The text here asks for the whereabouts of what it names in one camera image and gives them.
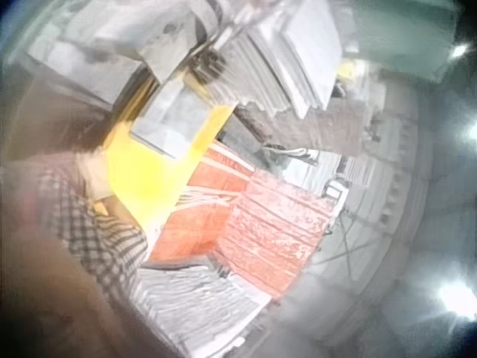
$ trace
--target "light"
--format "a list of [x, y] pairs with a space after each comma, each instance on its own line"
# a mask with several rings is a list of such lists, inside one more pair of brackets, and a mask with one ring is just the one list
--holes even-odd
[[454, 47], [454, 50], [452, 51], [450, 57], [451, 58], [457, 58], [457, 57], [462, 56], [467, 51], [468, 47], [469, 47], [469, 45], [467, 45], [467, 44], [458, 45], [458, 46]]
[[244, 343], [245, 343], [244, 337], [237, 337], [236, 340], [232, 342], [232, 346], [238, 348]]
[[449, 311], [470, 320], [476, 319], [477, 297], [464, 284], [456, 283], [443, 287], [440, 290], [440, 298]]
[[477, 140], [477, 123], [469, 129], [469, 138]]

